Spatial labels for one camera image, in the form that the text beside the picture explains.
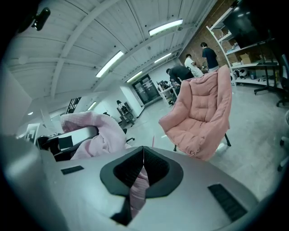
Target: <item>fluorescent light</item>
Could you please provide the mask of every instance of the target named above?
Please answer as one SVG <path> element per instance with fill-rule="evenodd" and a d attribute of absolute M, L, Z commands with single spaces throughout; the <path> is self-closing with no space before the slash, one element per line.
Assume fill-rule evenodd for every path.
<path fill-rule="evenodd" d="M 96 102 L 93 102 L 92 105 L 87 110 L 89 111 L 90 109 L 92 109 L 95 104 Z"/>
<path fill-rule="evenodd" d="M 171 53 L 169 53 L 169 54 L 167 54 L 167 55 L 165 55 L 165 56 L 159 58 L 159 59 L 156 60 L 154 63 L 157 63 L 157 62 L 159 62 L 160 60 L 162 60 L 162 59 L 164 59 L 164 58 L 166 58 L 166 57 L 168 57 L 168 56 L 170 56 L 170 55 L 171 55 Z"/>
<path fill-rule="evenodd" d="M 109 60 L 107 64 L 105 64 L 105 66 L 100 70 L 100 72 L 98 72 L 96 77 L 100 78 L 107 71 L 107 69 L 110 68 L 110 66 L 114 64 L 122 56 L 123 56 L 123 53 L 119 51 L 115 56 L 113 56 L 111 60 Z"/>
<path fill-rule="evenodd" d="M 131 82 L 132 80 L 134 80 L 136 77 L 138 77 L 141 73 L 143 73 L 142 71 L 140 71 L 139 73 L 135 74 L 133 77 L 131 77 L 129 80 L 127 80 L 127 83 Z"/>
<path fill-rule="evenodd" d="M 180 24 L 182 24 L 182 19 L 174 21 L 172 23 L 167 23 L 167 24 L 164 24 L 163 26 L 152 29 L 149 31 L 149 35 L 153 36 L 156 33 L 159 33 L 163 30 L 166 30 L 166 29 L 171 28 L 171 27 L 175 27 L 175 26 L 180 25 Z"/>

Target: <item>white shelving unit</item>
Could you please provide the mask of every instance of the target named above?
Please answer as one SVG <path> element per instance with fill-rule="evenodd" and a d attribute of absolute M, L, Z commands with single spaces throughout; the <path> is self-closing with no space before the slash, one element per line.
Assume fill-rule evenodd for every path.
<path fill-rule="evenodd" d="M 237 66 L 232 66 L 232 69 L 236 68 L 243 68 L 243 67 L 272 67 L 272 66 L 277 66 L 277 62 L 266 62 L 266 63 L 261 63 L 261 62 L 256 62 L 256 63 L 249 63 L 249 64 L 242 64 L 242 65 L 237 65 Z"/>
<path fill-rule="evenodd" d="M 212 25 L 211 28 L 209 28 L 207 26 L 207 29 L 210 31 L 210 33 L 212 34 L 212 36 L 215 38 L 215 40 L 217 41 L 219 47 L 221 48 L 222 52 L 225 55 L 226 61 L 228 63 L 228 66 L 230 68 L 231 71 L 231 76 L 232 76 L 232 85 L 236 86 L 236 83 L 252 83 L 252 84 L 259 84 L 259 85 L 267 85 L 266 81 L 262 81 L 262 82 L 258 82 L 258 79 L 235 79 L 234 73 L 233 73 L 233 69 L 237 69 L 237 68 L 243 68 L 243 67 L 261 67 L 261 66 L 266 66 L 266 67 L 273 67 L 273 66 L 277 66 L 278 63 L 277 62 L 266 62 L 266 63 L 261 63 L 261 62 L 256 62 L 256 63 L 250 63 L 250 64 L 243 64 L 243 65 L 237 65 L 237 66 L 232 66 L 229 62 L 228 59 L 228 55 L 235 53 L 237 51 L 241 51 L 241 50 L 245 50 L 247 48 L 253 47 L 253 46 L 257 46 L 258 44 L 252 44 L 250 46 L 244 47 L 244 48 L 236 48 L 234 50 L 230 50 L 225 52 L 225 50 L 222 47 L 222 42 L 224 41 L 228 41 L 230 39 L 233 39 L 233 35 L 231 34 L 231 32 L 228 32 L 228 34 L 224 35 L 222 38 L 218 39 L 213 30 L 214 29 L 222 29 L 225 25 L 224 25 L 224 20 L 231 14 L 231 12 L 233 11 L 233 8 L 229 8 L 215 23 L 214 25 Z M 274 86 L 274 80 L 270 80 L 269 79 L 269 86 L 273 87 Z"/>
<path fill-rule="evenodd" d="M 246 79 L 236 79 L 236 83 L 251 83 L 251 84 L 259 84 L 259 85 L 264 85 L 266 86 L 267 83 L 266 81 L 260 81 L 258 82 L 258 79 L 250 79 L 250 78 L 246 78 Z M 269 79 L 269 86 L 273 87 L 274 86 L 274 80 Z M 280 83 L 277 84 L 277 88 L 282 89 L 282 86 Z"/>

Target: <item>brick wall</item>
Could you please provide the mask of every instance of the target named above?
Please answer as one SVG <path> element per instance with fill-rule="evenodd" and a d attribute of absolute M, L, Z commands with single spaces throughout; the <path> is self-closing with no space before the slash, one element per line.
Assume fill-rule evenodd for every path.
<path fill-rule="evenodd" d="M 202 58 L 202 48 L 200 44 L 205 42 L 208 44 L 208 47 L 212 48 L 216 55 L 219 66 L 227 64 L 225 56 L 219 47 L 217 41 L 214 39 L 212 34 L 206 28 L 206 26 L 211 27 L 232 5 L 235 0 L 218 0 L 213 6 L 212 10 L 209 12 L 198 31 L 195 33 L 194 37 L 191 39 L 189 44 L 186 46 L 184 51 L 180 55 L 180 61 L 185 62 L 186 54 L 191 54 L 192 59 L 197 62 L 197 65 L 202 65 L 205 62 L 205 59 Z M 217 38 L 220 37 L 219 30 L 214 30 L 214 33 Z M 230 46 L 227 42 L 223 42 L 223 48 L 226 50 L 230 49 Z M 236 62 L 235 55 L 228 56 L 230 62 Z"/>

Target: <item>pink fabric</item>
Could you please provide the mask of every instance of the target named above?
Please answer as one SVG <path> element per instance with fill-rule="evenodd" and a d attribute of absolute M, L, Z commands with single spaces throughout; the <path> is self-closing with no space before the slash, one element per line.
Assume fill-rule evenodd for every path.
<path fill-rule="evenodd" d="M 231 103 L 231 75 L 225 65 L 201 78 L 182 81 L 174 108 L 159 124 L 181 151 L 208 160 L 229 129 Z"/>
<path fill-rule="evenodd" d="M 101 156 L 125 149 L 126 135 L 119 124 L 108 115 L 99 115 L 93 111 L 62 115 L 61 126 L 64 132 L 87 126 L 95 126 L 99 130 L 98 136 L 82 142 L 72 160 Z"/>
<path fill-rule="evenodd" d="M 96 126 L 99 130 L 98 136 L 82 142 L 71 160 L 98 157 L 124 148 L 131 148 L 130 145 L 126 144 L 126 135 L 119 124 L 108 115 L 99 115 L 92 111 L 62 115 L 61 125 L 64 132 L 87 126 Z M 149 188 L 149 179 L 143 167 L 130 189 L 131 215 L 133 218 L 145 204 L 147 188 Z"/>

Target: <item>metal shelf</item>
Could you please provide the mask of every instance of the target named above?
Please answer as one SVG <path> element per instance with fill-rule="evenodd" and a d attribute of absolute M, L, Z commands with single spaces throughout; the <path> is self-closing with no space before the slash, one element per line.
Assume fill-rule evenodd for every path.
<path fill-rule="evenodd" d="M 221 38 L 219 39 L 219 42 L 227 41 L 227 40 L 230 40 L 230 39 L 232 39 L 232 38 L 234 38 L 234 36 L 233 36 L 233 35 L 231 34 L 231 32 L 229 31 L 228 34 L 226 34 L 225 36 L 223 36 L 223 37 L 221 37 Z"/>
<path fill-rule="evenodd" d="M 234 49 L 234 50 L 232 50 L 232 51 L 227 51 L 226 53 L 225 53 L 225 55 L 229 55 L 229 54 L 232 54 L 232 53 L 235 53 L 235 52 L 237 52 L 237 51 L 241 51 L 241 50 L 245 50 L 245 49 L 247 49 L 247 48 L 250 48 L 250 47 L 253 47 L 253 46 L 257 46 L 258 45 L 258 43 L 255 43 L 255 44 L 252 44 L 252 45 L 249 45 L 249 46 L 246 46 L 246 47 L 243 47 L 243 48 L 237 48 L 237 49 Z"/>
<path fill-rule="evenodd" d="M 261 62 L 256 62 L 256 63 L 249 63 L 249 64 L 243 64 L 243 65 L 238 65 L 238 66 L 232 66 L 232 69 L 236 69 L 236 68 L 242 68 L 242 67 L 273 67 L 273 66 L 277 66 L 278 63 L 277 62 L 266 62 L 266 63 L 261 63 Z"/>
<path fill-rule="evenodd" d="M 231 11 L 233 8 L 229 8 L 215 23 L 214 25 L 210 28 L 210 30 L 213 29 L 221 29 L 224 26 L 223 21 L 230 15 Z"/>
<path fill-rule="evenodd" d="M 267 85 L 266 81 L 258 82 L 258 79 L 249 79 L 249 78 L 246 78 L 246 79 L 236 79 L 235 82 L 236 82 L 236 83 L 251 83 L 251 84 L 264 85 L 264 86 Z M 274 80 L 269 79 L 269 86 L 271 86 L 271 87 L 274 86 Z M 277 88 L 282 89 L 282 86 L 281 86 L 280 83 L 277 83 Z"/>

